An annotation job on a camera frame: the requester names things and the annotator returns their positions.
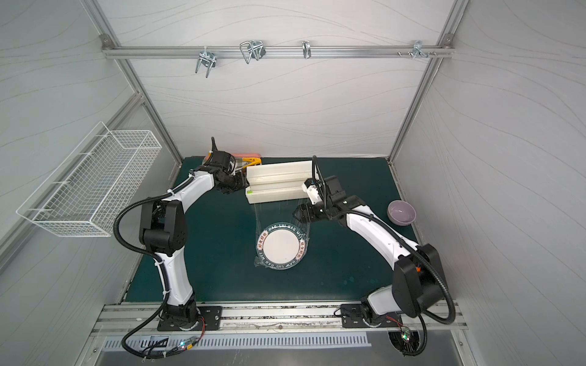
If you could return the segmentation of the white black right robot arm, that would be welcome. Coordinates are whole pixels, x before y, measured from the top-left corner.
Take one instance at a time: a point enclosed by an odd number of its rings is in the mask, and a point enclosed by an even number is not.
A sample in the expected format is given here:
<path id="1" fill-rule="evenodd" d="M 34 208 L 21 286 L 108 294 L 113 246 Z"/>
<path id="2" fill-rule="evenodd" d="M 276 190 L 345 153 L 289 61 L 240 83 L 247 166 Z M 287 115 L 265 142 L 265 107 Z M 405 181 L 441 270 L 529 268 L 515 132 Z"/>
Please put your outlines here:
<path id="1" fill-rule="evenodd" d="M 309 178 L 301 184 L 308 203 L 294 218 L 302 223 L 338 221 L 361 236 L 393 271 L 392 284 L 366 296 L 365 317 L 402 313 L 410 318 L 426 315 L 438 323 L 455 319 L 455 304 L 437 249 L 419 245 L 379 218 L 361 198 L 349 196 L 336 176 Z"/>

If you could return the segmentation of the metal bracket clamp right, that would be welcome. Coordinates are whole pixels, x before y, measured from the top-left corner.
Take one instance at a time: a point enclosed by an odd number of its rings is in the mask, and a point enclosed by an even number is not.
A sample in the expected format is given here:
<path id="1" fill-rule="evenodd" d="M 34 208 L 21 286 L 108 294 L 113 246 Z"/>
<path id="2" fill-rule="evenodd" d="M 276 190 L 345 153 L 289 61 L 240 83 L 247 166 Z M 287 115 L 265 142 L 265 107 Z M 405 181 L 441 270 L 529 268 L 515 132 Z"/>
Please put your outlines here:
<path id="1" fill-rule="evenodd" d="M 411 59 L 428 59 L 436 56 L 436 52 L 424 50 L 424 45 L 421 41 L 415 41 L 412 48 L 409 51 L 401 52 L 398 51 L 399 57 L 410 57 Z"/>

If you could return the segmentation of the cream plastic wrap dispenser box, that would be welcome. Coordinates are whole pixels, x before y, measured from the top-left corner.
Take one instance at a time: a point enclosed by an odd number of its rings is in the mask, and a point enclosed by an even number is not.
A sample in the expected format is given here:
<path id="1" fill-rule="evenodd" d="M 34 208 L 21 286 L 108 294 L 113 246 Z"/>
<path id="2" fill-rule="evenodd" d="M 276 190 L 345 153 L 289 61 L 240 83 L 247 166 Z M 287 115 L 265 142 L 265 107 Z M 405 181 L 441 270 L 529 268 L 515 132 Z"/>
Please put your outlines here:
<path id="1" fill-rule="evenodd" d="M 272 163 L 247 168 L 245 189 L 250 204 L 308 198 L 305 182 L 311 179 L 312 161 Z"/>

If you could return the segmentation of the yellow handled tongs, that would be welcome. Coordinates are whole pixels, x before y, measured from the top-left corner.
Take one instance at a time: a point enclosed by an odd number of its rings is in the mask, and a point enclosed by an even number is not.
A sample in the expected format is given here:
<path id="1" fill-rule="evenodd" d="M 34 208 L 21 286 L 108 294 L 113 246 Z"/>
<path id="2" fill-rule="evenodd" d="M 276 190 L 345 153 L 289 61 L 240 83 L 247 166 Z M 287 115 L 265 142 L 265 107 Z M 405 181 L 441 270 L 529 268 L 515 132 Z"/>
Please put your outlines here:
<path id="1" fill-rule="evenodd" d="M 251 166 L 259 166 L 262 164 L 261 158 L 246 156 L 246 157 L 236 157 L 236 171 L 244 171 Z"/>

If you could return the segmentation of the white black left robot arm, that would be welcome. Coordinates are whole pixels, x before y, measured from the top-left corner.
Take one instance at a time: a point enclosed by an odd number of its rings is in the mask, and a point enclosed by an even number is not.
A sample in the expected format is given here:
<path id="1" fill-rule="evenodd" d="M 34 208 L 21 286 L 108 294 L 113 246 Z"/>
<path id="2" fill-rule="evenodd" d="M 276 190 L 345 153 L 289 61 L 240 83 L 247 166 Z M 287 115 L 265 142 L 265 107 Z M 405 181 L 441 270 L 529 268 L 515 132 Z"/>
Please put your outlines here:
<path id="1" fill-rule="evenodd" d="M 215 188 L 231 193 L 246 185 L 245 169 L 237 157 L 224 151 L 211 151 L 181 184 L 168 190 L 162 198 L 141 205 L 139 240 L 145 250 L 155 256 L 163 285 L 164 320 L 188 325 L 199 318 L 185 262 L 187 210 Z"/>

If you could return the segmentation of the white slotted vent strip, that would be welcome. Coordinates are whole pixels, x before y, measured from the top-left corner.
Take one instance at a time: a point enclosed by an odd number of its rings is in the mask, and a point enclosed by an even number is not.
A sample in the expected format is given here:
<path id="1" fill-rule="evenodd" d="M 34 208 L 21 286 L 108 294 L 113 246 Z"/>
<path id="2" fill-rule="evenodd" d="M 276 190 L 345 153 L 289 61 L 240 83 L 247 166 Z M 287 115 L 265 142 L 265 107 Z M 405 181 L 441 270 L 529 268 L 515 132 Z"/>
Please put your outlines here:
<path id="1" fill-rule="evenodd" d="M 156 351 L 168 351 L 187 346 L 187 338 L 170 335 L 147 335 L 128 340 L 137 351 L 150 346 Z M 244 349 L 345 349 L 369 348 L 371 342 L 365 332 L 302 332 L 302 333 L 246 333 L 204 335 L 193 346 L 195 350 L 244 350 Z"/>

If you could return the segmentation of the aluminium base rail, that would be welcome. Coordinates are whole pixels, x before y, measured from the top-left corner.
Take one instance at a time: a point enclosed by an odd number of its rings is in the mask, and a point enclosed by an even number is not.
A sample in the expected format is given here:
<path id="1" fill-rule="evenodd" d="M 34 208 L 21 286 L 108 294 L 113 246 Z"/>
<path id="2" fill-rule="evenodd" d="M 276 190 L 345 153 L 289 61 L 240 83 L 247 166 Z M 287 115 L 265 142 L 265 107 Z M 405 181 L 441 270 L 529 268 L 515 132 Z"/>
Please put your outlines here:
<path id="1" fill-rule="evenodd" d="M 366 326 L 358 315 L 342 317 L 342 301 L 204 303 L 198 306 L 213 334 L 381 332 L 398 331 L 403 325 L 421 329 L 421 322 L 406 315 Z M 122 303 L 102 308 L 91 336 L 122 336 L 145 321 L 158 308 L 156 303 Z"/>

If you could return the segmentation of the lilac ceramic bowl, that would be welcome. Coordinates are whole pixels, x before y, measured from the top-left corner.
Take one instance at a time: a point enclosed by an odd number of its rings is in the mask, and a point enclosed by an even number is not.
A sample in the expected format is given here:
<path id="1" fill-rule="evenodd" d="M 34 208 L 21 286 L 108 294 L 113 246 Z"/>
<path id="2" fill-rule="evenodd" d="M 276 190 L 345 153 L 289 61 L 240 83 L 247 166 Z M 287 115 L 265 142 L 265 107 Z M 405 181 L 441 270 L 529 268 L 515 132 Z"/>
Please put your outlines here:
<path id="1" fill-rule="evenodd" d="M 417 219 L 415 208 L 407 201 L 402 200 L 392 201 L 388 205 L 387 215 L 393 224 L 401 227 L 407 227 Z"/>

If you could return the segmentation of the small metal hook clamp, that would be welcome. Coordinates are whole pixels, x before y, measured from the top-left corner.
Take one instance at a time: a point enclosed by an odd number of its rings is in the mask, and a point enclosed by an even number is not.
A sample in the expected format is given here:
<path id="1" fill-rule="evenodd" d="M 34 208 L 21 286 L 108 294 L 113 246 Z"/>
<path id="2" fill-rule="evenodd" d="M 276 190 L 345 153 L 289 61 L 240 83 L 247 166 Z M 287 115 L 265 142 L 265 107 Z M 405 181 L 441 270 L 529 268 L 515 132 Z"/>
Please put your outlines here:
<path id="1" fill-rule="evenodd" d="M 310 59 L 311 58 L 311 44 L 309 41 L 303 41 L 302 42 L 302 53 L 303 53 L 303 58 L 304 59 Z"/>

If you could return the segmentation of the clear plastic wrap sheet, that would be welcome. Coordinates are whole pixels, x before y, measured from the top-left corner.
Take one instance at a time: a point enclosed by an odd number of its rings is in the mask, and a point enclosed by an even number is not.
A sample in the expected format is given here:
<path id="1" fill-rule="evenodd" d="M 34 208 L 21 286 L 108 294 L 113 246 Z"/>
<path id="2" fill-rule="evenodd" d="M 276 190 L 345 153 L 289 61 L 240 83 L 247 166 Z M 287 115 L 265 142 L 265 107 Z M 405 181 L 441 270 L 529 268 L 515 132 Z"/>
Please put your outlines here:
<path id="1" fill-rule="evenodd" d="M 296 210 L 307 198 L 254 204 L 256 218 L 255 266 L 275 271 L 295 267 L 308 251 L 311 224 Z"/>

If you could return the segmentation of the metal U-bolt clamp middle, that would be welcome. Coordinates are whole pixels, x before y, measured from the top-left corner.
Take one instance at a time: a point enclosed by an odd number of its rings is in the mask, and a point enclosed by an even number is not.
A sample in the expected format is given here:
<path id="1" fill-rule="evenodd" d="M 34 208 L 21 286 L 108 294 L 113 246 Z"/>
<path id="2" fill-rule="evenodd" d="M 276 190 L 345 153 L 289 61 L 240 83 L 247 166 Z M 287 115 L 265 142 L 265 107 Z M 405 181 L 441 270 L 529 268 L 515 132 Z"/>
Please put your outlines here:
<path id="1" fill-rule="evenodd" d="M 266 55 L 265 45 L 262 41 L 244 41 L 239 45 L 240 52 L 246 64 L 254 59 L 259 61 Z"/>

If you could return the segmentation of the metal u-bolt clamp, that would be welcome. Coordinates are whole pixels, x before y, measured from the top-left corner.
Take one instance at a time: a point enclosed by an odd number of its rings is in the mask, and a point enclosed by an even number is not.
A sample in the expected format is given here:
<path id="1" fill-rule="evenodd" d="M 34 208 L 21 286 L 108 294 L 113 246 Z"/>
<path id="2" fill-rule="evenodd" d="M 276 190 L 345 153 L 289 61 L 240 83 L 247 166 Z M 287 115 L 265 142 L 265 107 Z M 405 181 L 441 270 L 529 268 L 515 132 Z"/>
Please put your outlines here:
<path id="1" fill-rule="evenodd" d="M 259 61 L 266 55 L 265 45 L 262 41 L 244 41 L 239 45 L 240 52 L 246 64 L 254 59 Z"/>
<path id="2" fill-rule="evenodd" d="M 204 49 L 198 55 L 195 73 L 198 73 L 200 70 L 205 70 L 205 77 L 208 78 L 213 68 L 216 67 L 216 63 L 217 58 L 215 54 Z"/>

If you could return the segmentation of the white plate green rim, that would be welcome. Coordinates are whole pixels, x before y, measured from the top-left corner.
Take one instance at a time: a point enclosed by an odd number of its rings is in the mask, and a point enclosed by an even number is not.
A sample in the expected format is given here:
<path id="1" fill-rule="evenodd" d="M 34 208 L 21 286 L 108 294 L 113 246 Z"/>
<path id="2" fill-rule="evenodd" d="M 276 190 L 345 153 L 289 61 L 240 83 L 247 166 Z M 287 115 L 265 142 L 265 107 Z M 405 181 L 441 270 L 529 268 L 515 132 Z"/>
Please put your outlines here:
<path id="1" fill-rule="evenodd" d="M 288 222 L 264 228 L 256 240 L 255 265 L 276 271 L 295 267 L 308 251 L 308 233 Z"/>

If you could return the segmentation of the aluminium top rail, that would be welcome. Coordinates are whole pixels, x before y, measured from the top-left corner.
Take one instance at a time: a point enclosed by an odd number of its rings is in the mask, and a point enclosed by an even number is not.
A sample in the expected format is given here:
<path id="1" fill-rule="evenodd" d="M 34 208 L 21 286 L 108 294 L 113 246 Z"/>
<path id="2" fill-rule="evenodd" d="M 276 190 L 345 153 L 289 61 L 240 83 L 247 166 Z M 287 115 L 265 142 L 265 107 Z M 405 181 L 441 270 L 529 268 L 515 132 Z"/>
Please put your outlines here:
<path id="1" fill-rule="evenodd" d="M 398 51 L 406 52 L 407 46 L 318 46 L 311 44 L 310 59 L 391 59 L 399 57 Z M 222 47 L 116 47 L 102 50 L 108 59 L 197 59 L 204 49 L 215 54 L 217 59 L 243 59 L 239 46 Z M 265 46 L 263 59 L 304 59 L 302 46 Z M 449 58 L 453 47 L 424 46 L 424 50 L 436 52 L 433 58 Z"/>

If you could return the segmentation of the metal U-bolt clamp left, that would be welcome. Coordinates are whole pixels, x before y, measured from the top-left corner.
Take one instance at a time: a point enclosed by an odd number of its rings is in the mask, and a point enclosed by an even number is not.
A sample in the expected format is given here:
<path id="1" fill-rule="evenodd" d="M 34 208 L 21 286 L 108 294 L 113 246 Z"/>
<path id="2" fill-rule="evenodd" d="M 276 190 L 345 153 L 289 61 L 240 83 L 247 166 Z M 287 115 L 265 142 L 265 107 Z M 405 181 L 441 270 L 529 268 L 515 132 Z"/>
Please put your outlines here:
<path id="1" fill-rule="evenodd" d="M 205 70 L 205 77 L 208 78 L 213 68 L 216 67 L 216 63 L 217 58 L 215 54 L 204 49 L 198 55 L 195 73 L 198 73 L 200 70 Z"/>

